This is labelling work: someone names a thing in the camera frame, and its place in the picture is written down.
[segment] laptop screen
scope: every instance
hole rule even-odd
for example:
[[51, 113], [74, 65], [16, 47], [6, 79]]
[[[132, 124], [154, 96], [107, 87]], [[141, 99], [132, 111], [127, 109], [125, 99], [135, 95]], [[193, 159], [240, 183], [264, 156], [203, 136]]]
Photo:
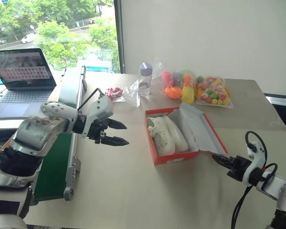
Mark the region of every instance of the laptop screen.
[[8, 89], [56, 86], [41, 49], [0, 51], [0, 79]]

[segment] laptop keyboard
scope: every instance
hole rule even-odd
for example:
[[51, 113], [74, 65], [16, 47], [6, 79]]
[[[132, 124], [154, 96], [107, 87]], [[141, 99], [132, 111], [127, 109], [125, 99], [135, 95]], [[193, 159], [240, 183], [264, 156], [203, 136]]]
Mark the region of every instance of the laptop keyboard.
[[0, 103], [46, 102], [52, 91], [8, 91]]

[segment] touchpad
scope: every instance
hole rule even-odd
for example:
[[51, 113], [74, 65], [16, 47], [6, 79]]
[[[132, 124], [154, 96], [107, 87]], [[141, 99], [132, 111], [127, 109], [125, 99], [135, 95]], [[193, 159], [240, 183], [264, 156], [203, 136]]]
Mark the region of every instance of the touchpad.
[[22, 117], [30, 104], [8, 104], [0, 113], [0, 117]]

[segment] water bottle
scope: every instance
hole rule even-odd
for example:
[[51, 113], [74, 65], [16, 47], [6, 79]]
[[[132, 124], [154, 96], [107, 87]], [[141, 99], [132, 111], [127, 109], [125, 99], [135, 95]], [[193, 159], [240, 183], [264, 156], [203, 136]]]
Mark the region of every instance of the water bottle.
[[139, 73], [139, 95], [147, 96], [151, 88], [153, 67], [147, 62], [143, 62], [140, 65]]

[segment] green conveyor belt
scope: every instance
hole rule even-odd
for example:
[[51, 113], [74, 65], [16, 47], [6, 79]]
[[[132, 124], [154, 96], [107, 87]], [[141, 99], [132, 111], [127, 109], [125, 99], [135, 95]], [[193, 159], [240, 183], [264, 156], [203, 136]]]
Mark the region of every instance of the green conveyor belt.
[[[82, 85], [81, 68], [67, 68], [58, 101], [76, 108]], [[71, 134], [60, 134], [44, 157], [34, 192], [35, 202], [63, 198], [71, 147]]]

